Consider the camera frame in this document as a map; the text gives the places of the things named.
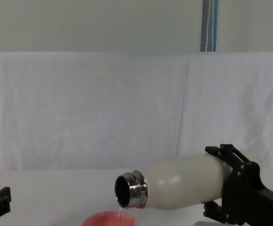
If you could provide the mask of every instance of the tabletop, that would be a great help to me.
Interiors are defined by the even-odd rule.
[[[0,189],[10,186],[11,212],[0,226],[80,226],[90,215],[119,210],[114,195],[118,175],[129,169],[0,171]],[[273,169],[262,181],[273,190]],[[140,226],[192,226],[203,217],[201,204],[179,210],[131,209]]]

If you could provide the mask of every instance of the bottle mouth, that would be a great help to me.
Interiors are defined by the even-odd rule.
[[[138,171],[120,175],[115,182],[115,195],[122,208],[144,208],[148,199],[144,176]]]

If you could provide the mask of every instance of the white fabric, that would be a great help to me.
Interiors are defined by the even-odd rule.
[[[0,53],[0,169],[174,156],[186,74],[185,56]]]
[[[273,54],[0,53],[0,169],[140,168],[220,143],[273,165]]]
[[[273,167],[273,54],[190,60],[179,154],[232,143]]]

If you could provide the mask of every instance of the pink cup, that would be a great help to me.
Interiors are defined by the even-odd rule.
[[[106,211],[88,217],[82,226],[139,226],[139,224],[127,213],[122,212],[119,216],[117,211]]]

